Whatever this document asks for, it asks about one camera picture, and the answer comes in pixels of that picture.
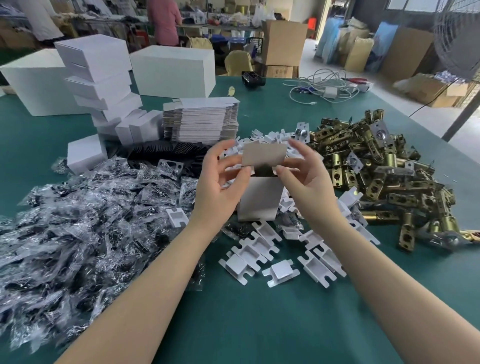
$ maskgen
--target fan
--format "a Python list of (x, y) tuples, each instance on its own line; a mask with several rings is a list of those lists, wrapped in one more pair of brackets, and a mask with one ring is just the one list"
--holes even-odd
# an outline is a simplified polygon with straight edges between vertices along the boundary
[[(434, 44), (447, 70), (480, 82), (480, 0), (440, 0), (434, 23)], [(480, 106), (480, 92), (465, 107), (442, 139), (450, 141)]]

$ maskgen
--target left hand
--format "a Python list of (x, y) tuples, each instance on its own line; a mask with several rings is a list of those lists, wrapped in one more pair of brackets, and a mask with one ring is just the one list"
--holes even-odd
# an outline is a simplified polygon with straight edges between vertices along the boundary
[[(190, 223), (201, 229), (210, 229), (213, 235), (220, 231), (233, 214), (250, 180), (250, 167), (225, 171), (227, 167), (241, 163), (241, 155), (218, 159), (225, 149), (234, 144), (234, 140), (224, 140), (210, 148), (205, 155), (202, 174), (197, 184)], [(230, 187), (222, 188), (227, 181), (233, 179), (235, 181)]]

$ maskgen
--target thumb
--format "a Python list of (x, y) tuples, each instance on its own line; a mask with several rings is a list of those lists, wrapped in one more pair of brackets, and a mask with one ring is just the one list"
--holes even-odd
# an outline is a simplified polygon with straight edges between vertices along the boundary
[(283, 182), (283, 185), (292, 196), (301, 191), (303, 184), (288, 168), (278, 165), (276, 167), (276, 175), (280, 178), (280, 180)]
[(250, 167), (244, 167), (241, 169), (237, 174), (237, 177), (235, 177), (233, 184), (225, 191), (229, 199), (233, 199), (236, 202), (240, 201), (240, 198), (247, 189), (251, 173), (252, 169)]

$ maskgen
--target green table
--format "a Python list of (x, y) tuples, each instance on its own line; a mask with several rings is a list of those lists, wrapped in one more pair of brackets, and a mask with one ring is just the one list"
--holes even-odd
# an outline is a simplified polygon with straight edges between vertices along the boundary
[[(289, 88), (282, 86), (282, 80), (268, 79), (265, 87), (248, 91), (239, 77), (218, 77), (211, 96), (226, 96), (229, 86), (236, 88), (235, 97), (241, 101), (241, 137), (249, 136), (254, 128), (264, 133), (282, 128), (292, 131), (299, 121), (309, 122), (313, 129), (322, 117), (348, 120), (352, 116), (358, 121), (366, 109), (385, 109), (390, 132), (403, 133), (408, 144), (420, 151), (423, 161), (435, 159), (437, 178), (454, 187), (454, 214), (461, 227), (480, 226), (480, 194), (475, 189), (480, 166), (373, 93), (336, 105), (317, 100), (317, 105), (305, 106), (288, 98)], [(169, 101), (142, 99), (146, 110), (161, 109)], [(0, 215), (13, 216), (20, 209), (16, 204), (33, 186), (64, 179), (54, 174), (50, 165), (58, 156), (66, 155), (68, 142), (91, 135), (95, 129), (88, 115), (31, 117), (14, 96), (0, 98), (0, 115)], [(418, 245), (414, 254), (407, 255), (395, 248), (398, 226), (369, 230), (382, 242), (379, 249), (480, 328), (480, 288), (476, 280), (480, 251), (447, 254)], [(401, 362), (349, 278), (338, 279), (326, 290), (300, 269), (298, 277), (272, 289), (260, 274), (249, 278), (244, 287), (218, 264), (233, 244), (224, 237), (207, 249), (204, 290), (185, 293), (155, 363)], [(302, 245), (281, 242), (273, 263), (292, 259), (301, 268), (297, 257), (304, 252)], [(49, 345), (31, 356), (27, 345), (14, 352), (9, 352), (8, 345), (8, 338), (3, 336), (3, 363), (52, 363), (59, 355)]]

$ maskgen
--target pink shirt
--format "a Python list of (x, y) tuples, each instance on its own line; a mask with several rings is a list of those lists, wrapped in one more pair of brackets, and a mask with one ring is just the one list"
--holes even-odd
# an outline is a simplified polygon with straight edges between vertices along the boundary
[(179, 43), (176, 24), (181, 24), (180, 10), (175, 0), (148, 0), (148, 19), (155, 25), (155, 40), (162, 46)]

